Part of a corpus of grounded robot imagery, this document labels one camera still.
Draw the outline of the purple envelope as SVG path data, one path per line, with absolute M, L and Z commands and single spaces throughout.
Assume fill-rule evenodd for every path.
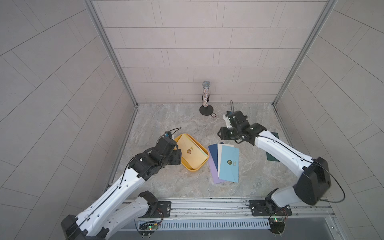
M 219 179 L 218 171 L 216 169 L 212 156 L 209 156 L 208 163 L 209 163 L 210 172 L 211 172 L 214 184 L 224 183 L 225 180 Z

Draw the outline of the white envelope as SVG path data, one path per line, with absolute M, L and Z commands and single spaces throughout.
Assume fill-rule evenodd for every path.
M 220 169 L 221 169 L 221 159 L 222 159 L 223 146 L 233 147 L 234 145 L 223 144 L 223 143 L 218 144 L 218 174 L 220 174 Z

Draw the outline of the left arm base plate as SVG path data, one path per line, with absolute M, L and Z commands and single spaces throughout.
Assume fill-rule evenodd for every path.
M 159 201 L 150 205 L 148 211 L 141 218 L 169 218 L 171 213 L 171 201 Z

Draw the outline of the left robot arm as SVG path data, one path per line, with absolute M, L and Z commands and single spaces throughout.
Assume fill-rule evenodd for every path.
M 68 215 L 61 222 L 67 240 L 108 240 L 130 222 L 151 217 L 159 211 L 158 199 L 149 191 L 125 207 L 121 204 L 151 176 L 168 165 L 179 165 L 182 151 L 171 132 L 165 132 L 155 147 L 135 155 L 122 175 L 93 204 L 78 215 Z

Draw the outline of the navy blue envelope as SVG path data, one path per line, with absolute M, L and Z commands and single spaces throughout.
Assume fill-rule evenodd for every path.
M 223 142 L 208 146 L 210 153 L 212 155 L 212 158 L 213 158 L 213 162 L 214 162 L 217 170 L 219 168 L 219 162 L 220 162 L 220 158 L 221 158 L 221 154 L 219 153 L 219 149 L 218 149 L 218 145 L 220 145 L 220 144 L 223 144 Z

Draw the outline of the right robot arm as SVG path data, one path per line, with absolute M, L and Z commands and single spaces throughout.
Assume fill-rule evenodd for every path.
M 276 138 L 264 126 L 258 123 L 250 125 L 247 118 L 241 111 L 227 111 L 223 115 L 226 126 L 218 132 L 220 139 L 233 140 L 237 144 L 250 143 L 275 157 L 299 178 L 296 184 L 277 188 L 266 196 L 268 211 L 275 213 L 298 202 L 316 205 L 331 187 L 328 162 L 321 157 L 314 159 L 299 152 Z

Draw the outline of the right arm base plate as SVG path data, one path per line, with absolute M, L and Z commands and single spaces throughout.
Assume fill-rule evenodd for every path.
M 277 208 L 276 210 L 269 211 L 265 200 L 245 200 L 245 205 L 251 209 L 253 217 L 269 217 L 269 216 L 292 216 L 290 206 L 284 208 Z

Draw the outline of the light blue envelope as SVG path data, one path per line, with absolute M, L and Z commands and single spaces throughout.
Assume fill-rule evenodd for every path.
M 239 149 L 223 146 L 219 179 L 239 182 Z

